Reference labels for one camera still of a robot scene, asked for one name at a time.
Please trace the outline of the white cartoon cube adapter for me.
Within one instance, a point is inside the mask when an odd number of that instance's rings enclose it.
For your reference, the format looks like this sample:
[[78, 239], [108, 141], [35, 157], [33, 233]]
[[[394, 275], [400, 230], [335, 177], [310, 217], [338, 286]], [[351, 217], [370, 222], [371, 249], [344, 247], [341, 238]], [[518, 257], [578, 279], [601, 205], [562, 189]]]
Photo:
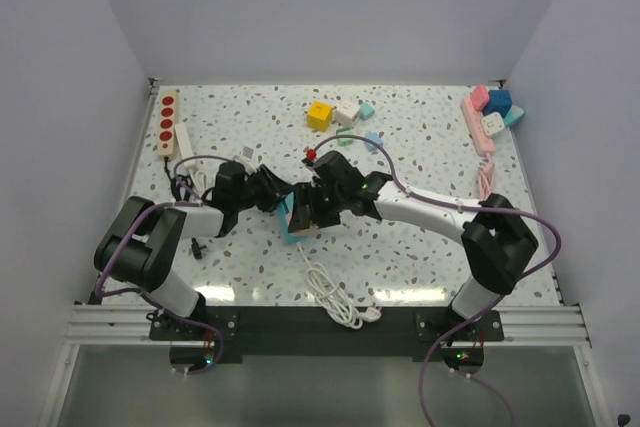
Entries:
[[344, 126], [353, 127], [360, 117], [360, 106], [353, 102], [341, 102], [333, 110], [334, 120]]

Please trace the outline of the teal cube plug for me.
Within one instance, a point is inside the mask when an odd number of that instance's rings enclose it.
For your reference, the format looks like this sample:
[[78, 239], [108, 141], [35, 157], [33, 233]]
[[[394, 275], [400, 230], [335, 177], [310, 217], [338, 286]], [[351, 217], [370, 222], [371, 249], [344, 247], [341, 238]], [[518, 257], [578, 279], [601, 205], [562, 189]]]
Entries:
[[371, 119], [375, 115], [374, 107], [368, 102], [363, 102], [359, 106], [359, 118], [363, 121]]

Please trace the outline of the light blue cube plug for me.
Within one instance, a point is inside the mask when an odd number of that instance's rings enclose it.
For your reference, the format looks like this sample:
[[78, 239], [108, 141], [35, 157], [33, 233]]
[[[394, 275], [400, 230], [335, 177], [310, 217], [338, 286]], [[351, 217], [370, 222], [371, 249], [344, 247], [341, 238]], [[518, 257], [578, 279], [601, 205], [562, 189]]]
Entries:
[[365, 134], [365, 138], [367, 139], [367, 141], [365, 142], [366, 149], [369, 152], [375, 152], [383, 146], [383, 141], [376, 132], [367, 132]]

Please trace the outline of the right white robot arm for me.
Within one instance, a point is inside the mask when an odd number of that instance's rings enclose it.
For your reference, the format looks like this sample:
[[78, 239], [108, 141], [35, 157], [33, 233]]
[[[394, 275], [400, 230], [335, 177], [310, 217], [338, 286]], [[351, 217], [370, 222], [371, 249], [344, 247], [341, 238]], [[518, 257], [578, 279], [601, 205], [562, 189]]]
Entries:
[[392, 176], [373, 172], [346, 182], [323, 180], [293, 186], [289, 231], [326, 228], [341, 223], [341, 213], [410, 224], [461, 245], [470, 277], [449, 304], [448, 333], [469, 339], [481, 327], [480, 313], [511, 294], [539, 247], [527, 224], [509, 201], [492, 194], [484, 201], [403, 190]]

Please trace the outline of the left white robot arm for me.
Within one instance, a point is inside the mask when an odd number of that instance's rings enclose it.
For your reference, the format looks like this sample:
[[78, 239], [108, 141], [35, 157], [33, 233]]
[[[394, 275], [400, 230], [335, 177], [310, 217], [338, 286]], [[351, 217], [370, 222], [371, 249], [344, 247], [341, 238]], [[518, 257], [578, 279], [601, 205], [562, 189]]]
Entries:
[[95, 295], [137, 293], [173, 316], [171, 325], [183, 338], [200, 337], [208, 322], [206, 301], [174, 270], [180, 242], [224, 237], [242, 211], [272, 212], [292, 192], [292, 184], [265, 166], [249, 173], [243, 164], [228, 161], [220, 165], [213, 186], [189, 201], [128, 198], [96, 248]]

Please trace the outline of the yellow cube plug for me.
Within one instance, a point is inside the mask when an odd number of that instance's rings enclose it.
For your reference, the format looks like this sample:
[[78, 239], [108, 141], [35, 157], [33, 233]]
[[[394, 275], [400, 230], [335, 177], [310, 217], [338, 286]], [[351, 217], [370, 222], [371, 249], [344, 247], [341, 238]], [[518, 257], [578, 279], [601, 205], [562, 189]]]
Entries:
[[315, 101], [307, 111], [307, 126], [312, 130], [326, 132], [332, 122], [332, 117], [333, 107], [331, 105]]

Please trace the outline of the peach starfish cube adapter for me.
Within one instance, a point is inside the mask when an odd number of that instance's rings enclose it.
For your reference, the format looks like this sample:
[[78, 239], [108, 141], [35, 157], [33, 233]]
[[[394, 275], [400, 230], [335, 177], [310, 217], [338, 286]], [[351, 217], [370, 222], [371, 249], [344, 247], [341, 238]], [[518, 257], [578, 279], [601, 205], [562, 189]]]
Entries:
[[295, 238], [303, 238], [303, 237], [309, 237], [312, 235], [316, 235], [319, 231], [319, 228], [316, 225], [311, 225], [310, 227], [306, 228], [306, 229], [302, 229], [296, 232], [292, 233], [292, 236]]

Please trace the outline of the beige red power strip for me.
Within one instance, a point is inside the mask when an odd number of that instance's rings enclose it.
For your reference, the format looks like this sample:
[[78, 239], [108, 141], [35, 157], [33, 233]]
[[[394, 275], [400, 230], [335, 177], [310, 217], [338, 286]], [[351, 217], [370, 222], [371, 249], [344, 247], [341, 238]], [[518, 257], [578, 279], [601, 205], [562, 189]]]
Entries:
[[176, 89], [163, 90], [159, 93], [157, 154], [160, 157], [171, 157], [174, 154], [178, 110], [179, 96]]

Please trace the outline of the white green cube adapter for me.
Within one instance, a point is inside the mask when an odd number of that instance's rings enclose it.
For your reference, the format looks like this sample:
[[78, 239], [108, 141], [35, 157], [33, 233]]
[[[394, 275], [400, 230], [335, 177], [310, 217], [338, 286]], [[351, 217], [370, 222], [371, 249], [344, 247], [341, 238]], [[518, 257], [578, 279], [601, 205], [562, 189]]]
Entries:
[[342, 128], [336, 131], [336, 135], [338, 136], [337, 143], [340, 146], [346, 146], [354, 143], [354, 139], [352, 135], [354, 132], [350, 128]]

